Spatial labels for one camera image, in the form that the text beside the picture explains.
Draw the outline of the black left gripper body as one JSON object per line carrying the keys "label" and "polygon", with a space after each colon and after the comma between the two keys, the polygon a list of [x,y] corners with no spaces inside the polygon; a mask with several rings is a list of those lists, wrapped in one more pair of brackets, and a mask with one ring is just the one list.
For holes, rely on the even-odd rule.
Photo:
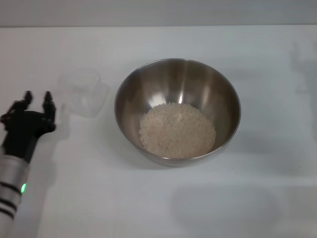
{"label": "black left gripper body", "polygon": [[39,138],[56,128],[55,110],[49,113],[35,111],[15,111],[0,118],[7,134],[2,143],[6,155],[31,162]]}

